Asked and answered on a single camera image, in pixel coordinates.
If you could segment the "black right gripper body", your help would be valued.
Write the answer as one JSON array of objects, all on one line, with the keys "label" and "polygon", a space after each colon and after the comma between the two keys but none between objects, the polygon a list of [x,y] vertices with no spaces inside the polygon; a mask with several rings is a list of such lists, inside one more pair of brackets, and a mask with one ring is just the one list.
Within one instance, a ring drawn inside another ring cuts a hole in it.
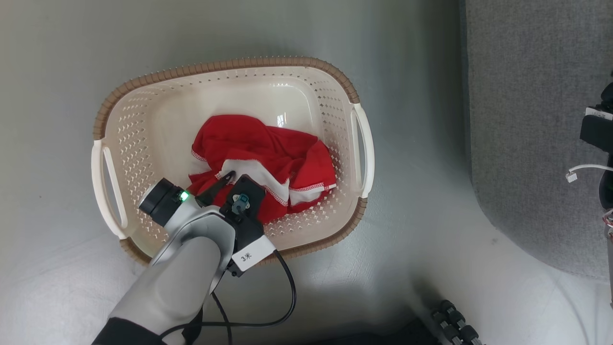
[{"label": "black right gripper body", "polygon": [[613,81],[601,93],[601,102],[585,109],[579,138],[613,154]]}]

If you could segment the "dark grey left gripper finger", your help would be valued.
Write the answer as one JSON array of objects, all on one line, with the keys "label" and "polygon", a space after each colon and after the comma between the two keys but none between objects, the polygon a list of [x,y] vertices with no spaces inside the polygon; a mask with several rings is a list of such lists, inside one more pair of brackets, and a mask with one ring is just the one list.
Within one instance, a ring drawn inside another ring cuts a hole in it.
[{"label": "dark grey left gripper finger", "polygon": [[217,180],[216,183],[211,185],[208,189],[203,191],[201,194],[198,194],[195,197],[195,200],[201,206],[210,206],[214,205],[217,194],[221,192],[221,190],[228,184],[230,184],[234,177],[236,177],[235,171],[230,171],[226,175],[223,175],[221,179]]}]

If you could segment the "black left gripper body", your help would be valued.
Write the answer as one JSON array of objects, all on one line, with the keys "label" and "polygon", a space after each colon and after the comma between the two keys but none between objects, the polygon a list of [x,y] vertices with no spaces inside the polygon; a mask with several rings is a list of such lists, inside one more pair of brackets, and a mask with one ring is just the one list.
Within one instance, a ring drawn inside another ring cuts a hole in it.
[{"label": "black left gripper body", "polygon": [[232,186],[221,207],[221,214],[235,230],[235,240],[227,272],[241,277],[276,251],[263,231],[259,211],[266,190],[248,175],[241,175]]}]

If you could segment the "red and white garment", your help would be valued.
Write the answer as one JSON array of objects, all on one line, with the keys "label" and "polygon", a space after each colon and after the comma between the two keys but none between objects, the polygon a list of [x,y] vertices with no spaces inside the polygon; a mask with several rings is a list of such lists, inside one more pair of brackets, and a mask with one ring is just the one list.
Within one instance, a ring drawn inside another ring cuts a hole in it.
[{"label": "red and white garment", "polygon": [[252,116],[212,116],[199,129],[191,152],[205,170],[190,175],[188,192],[199,195],[230,171],[236,178],[247,175],[266,191],[258,212],[263,224],[309,209],[337,186],[322,140]]}]

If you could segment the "grey fabric sofa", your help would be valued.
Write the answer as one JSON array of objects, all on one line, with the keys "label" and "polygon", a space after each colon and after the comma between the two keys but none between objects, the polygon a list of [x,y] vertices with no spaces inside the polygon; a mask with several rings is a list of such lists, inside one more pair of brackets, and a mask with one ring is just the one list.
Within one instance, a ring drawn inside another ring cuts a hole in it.
[{"label": "grey fabric sofa", "polygon": [[599,200],[607,153],[579,138],[613,71],[613,0],[464,0],[469,164],[492,225],[532,257],[609,279]]}]

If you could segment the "cream laundry basket brown rim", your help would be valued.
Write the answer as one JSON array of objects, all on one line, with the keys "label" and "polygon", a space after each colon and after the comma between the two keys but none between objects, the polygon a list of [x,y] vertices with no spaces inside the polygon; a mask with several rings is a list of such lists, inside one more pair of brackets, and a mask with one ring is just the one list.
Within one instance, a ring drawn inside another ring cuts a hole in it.
[{"label": "cream laundry basket brown rim", "polygon": [[350,79],[315,57],[246,57],[181,66],[123,83],[93,127],[91,172],[101,214],[141,265],[166,243],[166,230],[138,209],[162,178],[187,187],[202,169],[191,153],[214,115],[240,114],[317,136],[328,147],[337,186],[322,201],[265,225],[284,258],[337,244],[361,221],[374,185],[374,140]]}]

